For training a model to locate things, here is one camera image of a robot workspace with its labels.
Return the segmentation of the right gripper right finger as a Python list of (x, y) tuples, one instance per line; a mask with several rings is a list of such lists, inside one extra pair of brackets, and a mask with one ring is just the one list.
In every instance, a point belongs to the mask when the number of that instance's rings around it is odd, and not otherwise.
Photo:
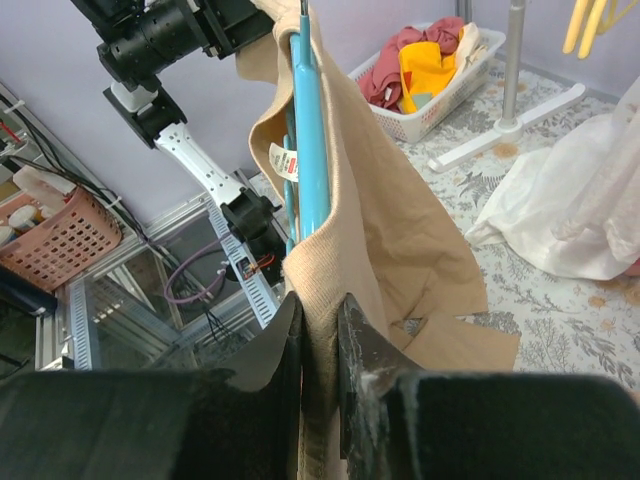
[(340, 455), (352, 479), (635, 479), (639, 407), (593, 375), (418, 366), (347, 295), (338, 311)]

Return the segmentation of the yellow garment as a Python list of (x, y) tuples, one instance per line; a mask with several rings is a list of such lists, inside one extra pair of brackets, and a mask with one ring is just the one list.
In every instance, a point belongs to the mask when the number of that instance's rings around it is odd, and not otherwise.
[(398, 54), (402, 97), (399, 108), (413, 114), (441, 93), (455, 74), (454, 55), (444, 56), (436, 42), (415, 42)]

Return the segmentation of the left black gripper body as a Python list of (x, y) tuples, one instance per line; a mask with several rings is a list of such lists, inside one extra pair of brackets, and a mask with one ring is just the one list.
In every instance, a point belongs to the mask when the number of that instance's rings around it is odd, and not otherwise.
[(209, 57), (225, 58), (272, 31), (274, 21), (249, 0), (188, 1), (196, 38)]

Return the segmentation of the white printed t shirt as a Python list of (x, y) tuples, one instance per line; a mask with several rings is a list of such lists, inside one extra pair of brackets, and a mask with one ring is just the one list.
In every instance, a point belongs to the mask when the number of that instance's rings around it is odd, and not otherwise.
[(609, 114), (522, 154), (465, 235), (565, 278), (639, 273), (639, 85)]

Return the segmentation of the beige t shirt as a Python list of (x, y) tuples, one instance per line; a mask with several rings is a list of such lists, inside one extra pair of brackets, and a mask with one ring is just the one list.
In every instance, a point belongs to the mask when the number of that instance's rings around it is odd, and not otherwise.
[(369, 322), (418, 365), (509, 371), (515, 335), (470, 324), (488, 308), (483, 275), (444, 206), (385, 134), (318, 31), (331, 210), (286, 256), (283, 274), (306, 317), (297, 475), (343, 479), (337, 311), (352, 294)]

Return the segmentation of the yellow hanger right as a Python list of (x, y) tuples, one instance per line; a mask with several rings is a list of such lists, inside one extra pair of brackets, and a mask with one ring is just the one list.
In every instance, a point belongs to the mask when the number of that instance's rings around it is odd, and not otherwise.
[(586, 59), (591, 53), (596, 37), (607, 33), (638, 4), (638, 0), (632, 0), (619, 8), (617, 0), (592, 1), (586, 10), (586, 24), (582, 30), (577, 57), (580, 60)]

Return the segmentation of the metal rail base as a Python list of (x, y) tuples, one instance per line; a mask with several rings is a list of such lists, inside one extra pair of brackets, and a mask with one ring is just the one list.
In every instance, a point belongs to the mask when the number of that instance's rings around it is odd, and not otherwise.
[(283, 285), (227, 232), (198, 195), (151, 222), (150, 243), (126, 234), (56, 291), (56, 312), (36, 322), (36, 369), (194, 368), (250, 341)]

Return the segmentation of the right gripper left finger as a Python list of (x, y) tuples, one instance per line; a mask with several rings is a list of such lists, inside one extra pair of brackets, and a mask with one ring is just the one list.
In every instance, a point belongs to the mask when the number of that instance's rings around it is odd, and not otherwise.
[(5, 479), (293, 479), (303, 309), (288, 294), (226, 362), (64, 371), (1, 389)]

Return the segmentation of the left white basket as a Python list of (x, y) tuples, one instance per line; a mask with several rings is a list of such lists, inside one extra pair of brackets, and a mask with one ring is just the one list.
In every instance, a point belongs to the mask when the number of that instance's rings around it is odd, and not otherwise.
[[(424, 30), (434, 23), (422, 23), (411, 27)], [(485, 83), (490, 60), (495, 56), (498, 48), (505, 43), (506, 36), (498, 31), (479, 29), (481, 42), (488, 47), (487, 52), (416, 113), (401, 114), (369, 104), (376, 120), (390, 136), (409, 143), (421, 140)], [(357, 85), (358, 80), (373, 67), (379, 52), (349, 74)]]

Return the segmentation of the yellow hanger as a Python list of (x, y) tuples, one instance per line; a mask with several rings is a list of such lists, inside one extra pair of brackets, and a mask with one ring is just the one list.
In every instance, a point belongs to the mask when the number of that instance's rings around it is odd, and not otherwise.
[(638, 4), (638, 0), (632, 0), (619, 8), (617, 0), (592, 1), (586, 10), (586, 24), (582, 30), (577, 57), (580, 60), (586, 59), (591, 53), (596, 37), (607, 33)]
[(564, 54), (570, 54), (574, 51), (581, 33), (583, 22), (585, 17), (590, 13), (592, 5), (592, 0), (575, 1), (563, 45)]

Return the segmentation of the cream garment in basket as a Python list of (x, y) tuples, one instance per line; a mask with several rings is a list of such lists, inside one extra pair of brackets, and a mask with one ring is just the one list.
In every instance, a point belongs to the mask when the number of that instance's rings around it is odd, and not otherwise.
[(459, 42), (455, 51), (455, 74), (452, 80), (460, 77), (466, 69), (479, 60), (488, 50), (481, 42), (481, 32), (474, 22), (467, 23), (459, 32)]

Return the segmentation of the pink lattice storage basket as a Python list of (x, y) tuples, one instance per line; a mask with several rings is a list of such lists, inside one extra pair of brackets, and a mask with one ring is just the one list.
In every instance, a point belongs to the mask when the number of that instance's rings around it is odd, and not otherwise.
[(1, 265), (53, 291), (111, 252), (122, 240), (114, 215), (83, 189), (40, 224), (1, 246)]

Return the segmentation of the dusty pink garment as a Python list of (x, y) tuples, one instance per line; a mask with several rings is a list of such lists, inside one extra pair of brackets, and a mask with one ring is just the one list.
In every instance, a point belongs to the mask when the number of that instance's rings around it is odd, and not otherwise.
[(405, 27), (379, 52), (359, 80), (365, 100), (401, 114), (413, 114), (441, 93), (459, 70), (456, 51), (464, 21), (445, 17), (424, 30)]

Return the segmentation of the blue hanger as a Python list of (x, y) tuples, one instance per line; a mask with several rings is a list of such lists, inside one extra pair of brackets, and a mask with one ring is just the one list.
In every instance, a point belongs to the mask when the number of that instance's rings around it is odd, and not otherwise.
[(293, 104), (289, 108), (284, 146), (297, 153), (298, 182), (284, 184), (290, 234), (286, 251), (306, 239), (326, 221), (330, 212), (327, 149), (320, 75), (311, 45), (309, 4), (300, 3), (300, 28), (290, 38), (293, 67)]

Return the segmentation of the white clothes rack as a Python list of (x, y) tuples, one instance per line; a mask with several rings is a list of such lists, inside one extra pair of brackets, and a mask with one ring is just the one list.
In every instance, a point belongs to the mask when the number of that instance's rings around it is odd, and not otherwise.
[(587, 87), (582, 83), (576, 83), (560, 95), (517, 115), (516, 101), (525, 14), (526, 2), (524, 0), (510, 2), (501, 117), (494, 123), (491, 130), (449, 152), (430, 158), (428, 166), (434, 172), (444, 173), (498, 144), (514, 143), (522, 138), (527, 128), (576, 105), (586, 96)]

